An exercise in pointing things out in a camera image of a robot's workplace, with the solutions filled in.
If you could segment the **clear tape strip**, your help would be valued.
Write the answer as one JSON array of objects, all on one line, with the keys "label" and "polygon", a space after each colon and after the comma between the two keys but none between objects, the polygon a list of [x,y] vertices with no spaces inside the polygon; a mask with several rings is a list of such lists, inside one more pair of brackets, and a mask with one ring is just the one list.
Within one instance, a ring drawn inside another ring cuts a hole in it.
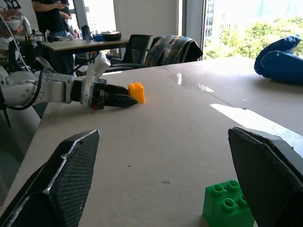
[{"label": "clear tape strip", "polygon": [[176,74],[176,83],[186,89],[202,90],[207,93],[214,92],[211,88],[204,86],[202,83],[196,82],[182,73]]}]

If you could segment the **dark patterned jacket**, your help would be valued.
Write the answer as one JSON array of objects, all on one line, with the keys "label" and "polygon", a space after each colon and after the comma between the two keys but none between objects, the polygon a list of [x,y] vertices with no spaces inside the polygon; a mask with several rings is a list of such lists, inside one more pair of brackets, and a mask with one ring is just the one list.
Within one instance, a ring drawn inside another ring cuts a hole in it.
[{"label": "dark patterned jacket", "polygon": [[193,62],[202,55],[202,50],[193,39],[185,36],[166,35],[152,44],[146,54],[143,67]]}]

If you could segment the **green toy building block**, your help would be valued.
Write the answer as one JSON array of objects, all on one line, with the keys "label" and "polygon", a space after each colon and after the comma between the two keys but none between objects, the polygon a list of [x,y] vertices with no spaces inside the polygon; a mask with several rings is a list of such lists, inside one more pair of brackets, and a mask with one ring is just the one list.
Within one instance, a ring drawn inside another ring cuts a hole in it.
[{"label": "green toy building block", "polygon": [[255,223],[237,180],[206,187],[202,214],[209,227],[254,227]]}]

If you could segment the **wooden background table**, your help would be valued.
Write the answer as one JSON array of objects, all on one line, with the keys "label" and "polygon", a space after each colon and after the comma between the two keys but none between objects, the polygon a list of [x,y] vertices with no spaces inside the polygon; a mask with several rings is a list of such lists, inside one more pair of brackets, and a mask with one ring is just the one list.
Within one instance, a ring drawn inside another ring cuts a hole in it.
[{"label": "wooden background table", "polygon": [[103,50],[111,50],[117,48],[124,48],[127,46],[129,40],[121,39],[118,41],[93,41],[87,42],[84,39],[73,39],[56,42],[41,42],[52,56],[65,56],[86,52],[99,52]]}]

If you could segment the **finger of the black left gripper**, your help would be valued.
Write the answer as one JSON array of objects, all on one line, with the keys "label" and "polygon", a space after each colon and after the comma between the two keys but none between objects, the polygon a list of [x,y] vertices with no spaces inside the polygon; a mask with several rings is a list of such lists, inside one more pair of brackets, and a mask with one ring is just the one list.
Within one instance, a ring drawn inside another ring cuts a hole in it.
[{"label": "finger of the black left gripper", "polygon": [[138,104],[138,100],[129,95],[107,94],[104,98],[104,106],[129,107]]},{"label": "finger of the black left gripper", "polygon": [[107,87],[105,88],[105,93],[107,95],[129,95],[127,88],[117,85],[107,85]]}]

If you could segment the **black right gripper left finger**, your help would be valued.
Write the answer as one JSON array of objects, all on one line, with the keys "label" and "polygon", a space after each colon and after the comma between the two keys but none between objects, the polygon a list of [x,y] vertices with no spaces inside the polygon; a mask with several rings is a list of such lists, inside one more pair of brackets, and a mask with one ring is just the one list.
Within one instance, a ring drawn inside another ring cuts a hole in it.
[{"label": "black right gripper left finger", "polygon": [[24,183],[0,227],[78,227],[92,183],[99,130],[63,140]]}]

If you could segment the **black office chair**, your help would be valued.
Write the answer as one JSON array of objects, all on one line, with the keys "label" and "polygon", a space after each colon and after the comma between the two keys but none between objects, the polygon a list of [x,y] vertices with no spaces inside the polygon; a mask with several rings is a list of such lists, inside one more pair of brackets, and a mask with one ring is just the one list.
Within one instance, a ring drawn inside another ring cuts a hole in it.
[{"label": "black office chair", "polygon": [[118,63],[111,64],[106,73],[141,68],[150,38],[151,35],[131,35],[123,59]]}]

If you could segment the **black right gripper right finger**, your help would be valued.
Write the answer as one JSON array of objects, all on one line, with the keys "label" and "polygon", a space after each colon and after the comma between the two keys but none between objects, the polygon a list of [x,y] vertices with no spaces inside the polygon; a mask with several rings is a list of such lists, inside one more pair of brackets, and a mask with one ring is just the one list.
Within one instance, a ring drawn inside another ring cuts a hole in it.
[{"label": "black right gripper right finger", "polygon": [[303,227],[303,157],[266,132],[228,130],[234,168],[258,227]]}]

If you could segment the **person in black shirt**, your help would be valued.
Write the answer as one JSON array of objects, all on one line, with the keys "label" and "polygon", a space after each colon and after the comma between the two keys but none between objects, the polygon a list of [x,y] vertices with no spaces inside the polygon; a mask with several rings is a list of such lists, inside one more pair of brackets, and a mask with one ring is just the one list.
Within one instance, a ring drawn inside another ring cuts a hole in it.
[{"label": "person in black shirt", "polygon": [[72,19],[69,13],[68,0],[32,0],[39,30],[50,32],[52,37],[67,37],[67,20]]}]

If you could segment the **black cylindrical bottle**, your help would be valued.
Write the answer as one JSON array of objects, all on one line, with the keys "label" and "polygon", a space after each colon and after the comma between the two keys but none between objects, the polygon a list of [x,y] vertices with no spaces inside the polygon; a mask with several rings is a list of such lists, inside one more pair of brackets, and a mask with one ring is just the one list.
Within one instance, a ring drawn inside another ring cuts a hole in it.
[{"label": "black cylindrical bottle", "polygon": [[85,40],[90,40],[91,39],[91,34],[90,34],[90,28],[88,25],[84,25],[81,27],[82,31],[82,38]]}]

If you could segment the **blue fabric bag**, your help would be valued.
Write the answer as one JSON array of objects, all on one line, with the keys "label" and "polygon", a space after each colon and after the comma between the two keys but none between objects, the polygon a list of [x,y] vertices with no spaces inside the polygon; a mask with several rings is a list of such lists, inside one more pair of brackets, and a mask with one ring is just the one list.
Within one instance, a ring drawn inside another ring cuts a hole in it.
[{"label": "blue fabric bag", "polygon": [[301,41],[295,34],[266,46],[255,59],[254,71],[277,82],[303,85],[303,57],[293,54]]}]

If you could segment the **dark bowl on table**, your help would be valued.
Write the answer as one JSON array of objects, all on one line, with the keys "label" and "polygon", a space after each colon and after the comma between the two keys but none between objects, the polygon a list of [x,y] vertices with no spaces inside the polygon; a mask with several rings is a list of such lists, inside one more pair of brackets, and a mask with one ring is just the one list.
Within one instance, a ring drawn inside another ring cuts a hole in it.
[{"label": "dark bowl on table", "polygon": [[102,34],[102,38],[106,42],[111,42],[111,41],[119,41],[122,37],[121,32],[112,32],[112,33],[106,33]]}]

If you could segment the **orange toy building block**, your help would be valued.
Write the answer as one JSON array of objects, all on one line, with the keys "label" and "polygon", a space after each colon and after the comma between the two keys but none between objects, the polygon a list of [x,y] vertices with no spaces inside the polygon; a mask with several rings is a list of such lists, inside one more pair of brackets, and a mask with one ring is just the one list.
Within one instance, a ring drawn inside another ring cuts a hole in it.
[{"label": "orange toy building block", "polygon": [[130,83],[128,85],[129,96],[137,100],[138,103],[144,103],[144,87],[140,82]]}]

